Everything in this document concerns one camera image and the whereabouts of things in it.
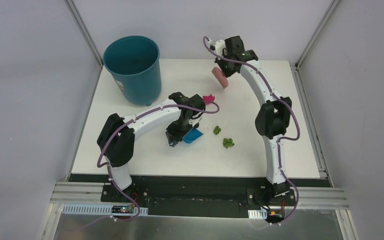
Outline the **pink hand brush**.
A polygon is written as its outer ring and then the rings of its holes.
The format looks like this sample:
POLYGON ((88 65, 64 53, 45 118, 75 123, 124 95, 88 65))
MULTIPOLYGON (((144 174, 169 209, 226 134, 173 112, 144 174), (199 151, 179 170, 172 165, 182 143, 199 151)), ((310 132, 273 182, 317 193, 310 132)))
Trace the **pink hand brush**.
POLYGON ((214 67, 211 70, 211 73, 217 79, 223 89, 226 89, 229 86, 228 79, 223 75, 220 68, 214 67))

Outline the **blue plastic dustpan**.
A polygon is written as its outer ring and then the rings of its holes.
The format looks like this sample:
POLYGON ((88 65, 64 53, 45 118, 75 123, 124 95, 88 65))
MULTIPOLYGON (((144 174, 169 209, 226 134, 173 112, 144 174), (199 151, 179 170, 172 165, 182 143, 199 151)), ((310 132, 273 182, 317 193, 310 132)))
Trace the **blue plastic dustpan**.
POLYGON ((168 141, 168 145, 170 147, 175 147, 177 144, 181 142, 184 142, 186 144, 192 144, 194 141, 202 137, 204 134, 198 129, 193 128, 182 138, 179 138, 178 136, 175 136, 174 134, 171 134, 169 132, 166 132, 165 135, 168 141))

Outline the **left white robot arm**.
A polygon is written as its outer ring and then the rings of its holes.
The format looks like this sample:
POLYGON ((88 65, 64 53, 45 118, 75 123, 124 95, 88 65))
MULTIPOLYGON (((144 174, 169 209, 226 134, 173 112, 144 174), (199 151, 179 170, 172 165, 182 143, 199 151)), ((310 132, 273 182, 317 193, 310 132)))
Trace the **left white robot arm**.
POLYGON ((199 125, 190 123, 190 120, 200 118, 205 110, 206 104, 200 95, 186 97, 181 92, 175 92, 148 111, 126 117, 111 114, 96 142, 101 150, 98 159, 105 159, 104 165, 109 169, 114 197, 123 203, 132 198, 129 161, 134 155, 136 140, 168 123, 165 136, 170 147, 181 142, 191 144, 202 133, 198 130, 199 125))

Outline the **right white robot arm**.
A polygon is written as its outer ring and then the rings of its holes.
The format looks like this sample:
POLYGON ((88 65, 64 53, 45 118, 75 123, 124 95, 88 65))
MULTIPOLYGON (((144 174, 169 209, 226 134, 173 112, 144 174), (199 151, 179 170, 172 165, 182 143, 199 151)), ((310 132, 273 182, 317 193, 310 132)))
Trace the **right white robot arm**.
POLYGON ((264 200, 276 205, 289 192, 282 156, 283 146, 280 139, 290 124, 292 101, 278 94, 263 73, 257 55, 246 50, 240 36, 218 40, 210 44, 210 50, 216 54, 216 67, 212 73, 223 88, 229 85, 228 78, 240 74, 255 94, 260 109, 255 118, 256 131, 262 136, 266 153, 266 180, 264 200))

